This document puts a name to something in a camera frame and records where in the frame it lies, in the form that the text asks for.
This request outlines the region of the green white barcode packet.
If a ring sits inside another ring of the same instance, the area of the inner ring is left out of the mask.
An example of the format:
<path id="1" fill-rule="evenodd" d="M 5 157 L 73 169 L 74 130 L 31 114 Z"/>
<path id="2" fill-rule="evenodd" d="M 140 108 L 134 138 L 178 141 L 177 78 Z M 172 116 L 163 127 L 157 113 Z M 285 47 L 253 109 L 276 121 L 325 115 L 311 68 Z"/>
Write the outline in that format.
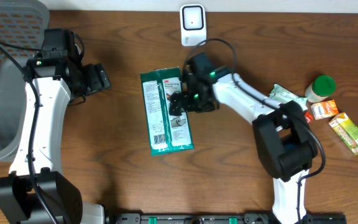
<path id="1" fill-rule="evenodd" d="M 181 93 L 179 77 L 178 67 L 140 74 L 152 156 L 194 148 L 187 114 L 172 116 L 168 111 L 171 95 Z"/>

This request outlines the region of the white teal snack packet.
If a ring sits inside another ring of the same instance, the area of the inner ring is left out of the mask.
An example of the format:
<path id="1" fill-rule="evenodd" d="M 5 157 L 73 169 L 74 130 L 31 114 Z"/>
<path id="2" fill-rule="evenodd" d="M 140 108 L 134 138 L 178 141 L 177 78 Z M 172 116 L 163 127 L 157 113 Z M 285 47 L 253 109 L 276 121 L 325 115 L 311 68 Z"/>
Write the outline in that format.
<path id="1" fill-rule="evenodd" d="M 279 101 L 281 103 L 288 103 L 290 101 L 294 101 L 300 105 L 302 111 L 306 111 L 308 109 L 306 105 L 307 98 L 300 97 L 290 92 L 286 88 L 280 86 L 279 84 L 274 84 L 273 90 L 269 94 L 269 98 Z"/>

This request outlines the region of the red white snack packet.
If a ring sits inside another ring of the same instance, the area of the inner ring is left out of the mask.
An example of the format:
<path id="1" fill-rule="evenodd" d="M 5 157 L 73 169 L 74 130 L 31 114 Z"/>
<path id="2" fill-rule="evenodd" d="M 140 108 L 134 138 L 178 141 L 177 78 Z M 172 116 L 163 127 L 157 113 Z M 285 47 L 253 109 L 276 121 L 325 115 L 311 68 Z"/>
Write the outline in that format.
<path id="1" fill-rule="evenodd" d="M 309 124 L 309 123 L 312 122 L 313 116 L 308 111 L 306 111 L 305 112 L 305 119 L 306 119 L 306 122 Z"/>

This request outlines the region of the green lid spice jar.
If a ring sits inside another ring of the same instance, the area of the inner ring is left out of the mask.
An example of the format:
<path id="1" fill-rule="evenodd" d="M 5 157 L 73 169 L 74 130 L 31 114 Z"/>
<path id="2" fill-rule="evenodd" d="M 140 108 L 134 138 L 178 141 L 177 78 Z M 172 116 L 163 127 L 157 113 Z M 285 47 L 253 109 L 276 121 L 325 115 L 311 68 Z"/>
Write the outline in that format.
<path id="1" fill-rule="evenodd" d="M 324 101 L 336 91 L 336 82 L 327 75 L 318 76 L 305 90 L 305 97 L 310 103 Z"/>

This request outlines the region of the orange tissue packet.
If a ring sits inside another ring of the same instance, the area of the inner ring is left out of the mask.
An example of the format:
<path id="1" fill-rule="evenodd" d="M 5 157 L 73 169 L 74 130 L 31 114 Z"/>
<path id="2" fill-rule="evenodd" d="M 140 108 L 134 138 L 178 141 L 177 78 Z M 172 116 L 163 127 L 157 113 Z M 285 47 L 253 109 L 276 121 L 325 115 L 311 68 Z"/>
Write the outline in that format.
<path id="1" fill-rule="evenodd" d="M 311 105 L 311 111 L 315 120 L 330 118 L 336 116 L 339 113 L 336 102 L 334 100 L 313 103 Z"/>

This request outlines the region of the green juice carton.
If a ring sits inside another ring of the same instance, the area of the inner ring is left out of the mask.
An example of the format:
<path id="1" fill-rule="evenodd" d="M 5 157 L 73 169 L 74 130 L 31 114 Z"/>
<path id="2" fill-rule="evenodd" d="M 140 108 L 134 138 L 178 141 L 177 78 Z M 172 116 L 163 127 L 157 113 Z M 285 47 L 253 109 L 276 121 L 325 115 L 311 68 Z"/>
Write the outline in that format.
<path id="1" fill-rule="evenodd" d="M 342 139 L 354 155 L 358 155 L 358 127 L 345 112 L 337 114 L 330 122 L 330 127 Z"/>

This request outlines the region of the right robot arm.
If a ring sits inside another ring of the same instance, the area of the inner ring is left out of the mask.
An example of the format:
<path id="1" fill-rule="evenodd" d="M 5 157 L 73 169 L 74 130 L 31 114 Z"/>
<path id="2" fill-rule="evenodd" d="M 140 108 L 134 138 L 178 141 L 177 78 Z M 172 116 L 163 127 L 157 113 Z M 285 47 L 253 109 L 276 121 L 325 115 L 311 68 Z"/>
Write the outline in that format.
<path id="1" fill-rule="evenodd" d="M 252 125 L 259 160 L 273 179 L 272 213 L 279 223 L 303 223 L 305 180 L 318 150 L 301 106 L 275 101 L 227 67 L 190 68 L 185 89 L 170 96 L 169 113 L 210 112 L 224 104 Z"/>

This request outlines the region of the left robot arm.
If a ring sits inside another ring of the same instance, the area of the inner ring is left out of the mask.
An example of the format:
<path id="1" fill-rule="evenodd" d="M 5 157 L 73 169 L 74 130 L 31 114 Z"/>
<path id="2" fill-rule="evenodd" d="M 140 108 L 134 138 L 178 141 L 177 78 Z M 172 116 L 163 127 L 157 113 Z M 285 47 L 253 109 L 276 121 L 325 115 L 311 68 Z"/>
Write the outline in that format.
<path id="1" fill-rule="evenodd" d="M 65 62 L 34 58 L 23 71 L 26 103 L 22 134 L 6 177 L 0 177 L 0 210 L 9 223 L 110 223 L 100 204 L 84 202 L 63 175 L 61 144 L 72 90 Z"/>

